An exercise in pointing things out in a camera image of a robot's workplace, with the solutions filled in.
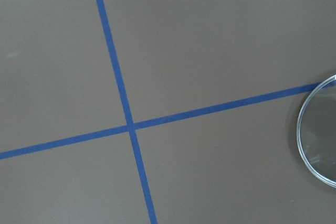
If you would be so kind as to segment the glass pot lid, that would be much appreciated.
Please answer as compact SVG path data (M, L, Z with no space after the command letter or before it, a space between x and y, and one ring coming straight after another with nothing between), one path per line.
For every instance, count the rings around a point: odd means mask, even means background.
M314 88L304 101L296 128L297 148L309 172L335 187L335 76Z

